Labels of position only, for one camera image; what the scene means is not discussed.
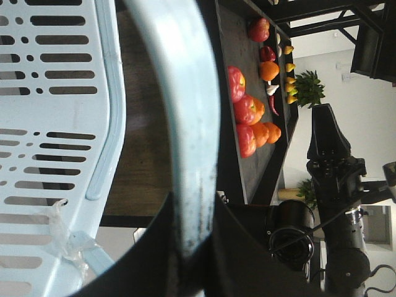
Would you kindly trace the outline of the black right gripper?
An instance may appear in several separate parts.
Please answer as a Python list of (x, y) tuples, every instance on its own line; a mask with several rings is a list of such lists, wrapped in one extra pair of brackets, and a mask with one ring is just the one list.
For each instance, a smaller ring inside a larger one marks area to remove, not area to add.
[(361, 176), (366, 174), (365, 161), (351, 155), (351, 145), (328, 103), (312, 108), (307, 159), (307, 170), (319, 208), (345, 208), (358, 204), (364, 194)]

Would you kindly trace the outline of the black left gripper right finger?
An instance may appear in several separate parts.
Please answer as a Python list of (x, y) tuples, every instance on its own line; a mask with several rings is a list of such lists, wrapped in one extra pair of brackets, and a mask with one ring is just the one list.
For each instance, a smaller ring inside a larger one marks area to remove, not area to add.
[(271, 259), (269, 253), (215, 201), (206, 296), (321, 296), (301, 273)]

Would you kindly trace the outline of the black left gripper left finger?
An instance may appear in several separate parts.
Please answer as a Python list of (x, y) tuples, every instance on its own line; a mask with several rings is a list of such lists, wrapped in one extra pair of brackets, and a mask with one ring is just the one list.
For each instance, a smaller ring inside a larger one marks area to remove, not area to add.
[(178, 296), (173, 206), (173, 194), (169, 193), (138, 242), (73, 296)]

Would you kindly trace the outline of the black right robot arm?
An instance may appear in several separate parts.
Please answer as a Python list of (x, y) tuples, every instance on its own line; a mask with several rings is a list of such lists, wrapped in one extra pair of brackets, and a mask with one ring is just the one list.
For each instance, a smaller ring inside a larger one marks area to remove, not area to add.
[(364, 296), (371, 273), (360, 209), (366, 165), (362, 158), (352, 156), (328, 103), (312, 108), (307, 158), (325, 238), (325, 292)]

